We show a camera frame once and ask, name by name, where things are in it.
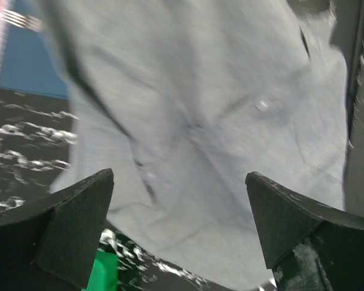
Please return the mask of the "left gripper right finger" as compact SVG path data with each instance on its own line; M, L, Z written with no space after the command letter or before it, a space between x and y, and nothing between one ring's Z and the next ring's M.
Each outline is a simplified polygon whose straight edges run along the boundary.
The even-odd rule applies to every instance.
M327 206L257 172L246 189L278 290L364 290L364 217Z

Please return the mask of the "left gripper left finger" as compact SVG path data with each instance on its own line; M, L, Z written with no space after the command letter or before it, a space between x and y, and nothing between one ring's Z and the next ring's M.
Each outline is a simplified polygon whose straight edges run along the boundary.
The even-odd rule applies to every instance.
M104 169L0 212L0 290L85 289L112 192L113 172Z

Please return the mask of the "grey button shirt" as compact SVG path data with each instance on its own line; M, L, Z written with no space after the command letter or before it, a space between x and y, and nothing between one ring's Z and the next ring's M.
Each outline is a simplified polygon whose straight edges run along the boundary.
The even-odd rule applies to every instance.
M347 68L334 1L39 1L76 115L61 190L104 168L107 218L235 290L270 278L245 178L342 209Z

